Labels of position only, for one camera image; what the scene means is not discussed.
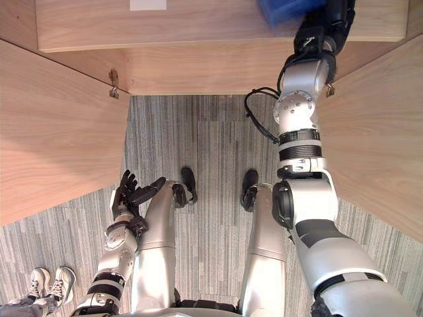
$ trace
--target striped carpet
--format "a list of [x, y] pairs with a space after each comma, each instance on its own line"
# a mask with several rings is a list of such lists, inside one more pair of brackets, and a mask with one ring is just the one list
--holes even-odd
[[[272, 101], [254, 96], [251, 108], [275, 133]], [[256, 168], [260, 181], [276, 182], [277, 148], [245, 117], [242, 96], [133, 97], [122, 170], [131, 169], [146, 184], [162, 175], [177, 179], [184, 165], [194, 170], [199, 200], [176, 212], [176, 287], [183, 299], [235, 304], [252, 221], [239, 205], [241, 181], [248, 168]], [[0, 228], [0, 302], [22, 294], [37, 266], [51, 274], [59, 265], [72, 267], [78, 278], [75, 297], [84, 294], [112, 221], [108, 201], [114, 186]], [[337, 224], [423, 316], [423, 245], [342, 200]], [[311, 297], [295, 249], [286, 244], [286, 316], [310, 316]], [[127, 289], [123, 311], [129, 303]], [[76, 299], [56, 316], [67, 316], [75, 304]]]

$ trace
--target sneaker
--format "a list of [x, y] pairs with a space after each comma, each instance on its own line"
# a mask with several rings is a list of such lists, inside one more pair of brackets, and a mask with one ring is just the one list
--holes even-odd
[[50, 274], [46, 269], [37, 267], [31, 272], [31, 284], [26, 297], [33, 300], [44, 297], [50, 284]]
[[191, 193], [192, 197], [189, 200], [190, 204], [196, 203], [197, 198], [197, 191], [196, 191], [196, 178], [194, 177], [194, 173], [192, 169], [185, 166], [182, 167], [180, 170], [180, 176], [182, 178], [182, 183], [186, 186], [186, 189]]
[[241, 194], [241, 206], [245, 211], [251, 212], [251, 207], [254, 205], [256, 199], [257, 189], [252, 188], [258, 183], [258, 172], [255, 169], [250, 169], [245, 173], [243, 179], [243, 192]]
[[56, 270], [54, 284], [47, 296], [54, 297], [58, 307], [73, 299], [73, 286], [77, 278], [75, 273], [68, 267], [61, 266]]

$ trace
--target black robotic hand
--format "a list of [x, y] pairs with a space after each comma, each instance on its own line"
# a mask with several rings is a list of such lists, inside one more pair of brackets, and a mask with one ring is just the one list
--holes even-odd
[[160, 177], [158, 180], [146, 187], [137, 187], [135, 175], [126, 170], [120, 180], [120, 185], [116, 188], [112, 203], [113, 219], [123, 212], [131, 212], [134, 216], [139, 216], [138, 206], [151, 199], [166, 182], [166, 178]]

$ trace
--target shoelace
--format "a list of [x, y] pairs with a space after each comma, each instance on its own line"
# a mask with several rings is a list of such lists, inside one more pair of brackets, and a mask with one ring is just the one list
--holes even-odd
[[27, 296], [40, 297], [40, 293], [38, 292], [38, 281], [31, 281]]
[[49, 295], [53, 295], [53, 296], [57, 296], [59, 298], [63, 297], [63, 293], [61, 291], [61, 287], [63, 286], [63, 281], [62, 280], [55, 280], [52, 290], [49, 292]]

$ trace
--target white label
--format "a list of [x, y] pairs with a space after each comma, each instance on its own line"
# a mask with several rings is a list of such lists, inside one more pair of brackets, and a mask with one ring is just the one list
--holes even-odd
[[166, 10], [167, 0], [130, 0], [130, 11]]

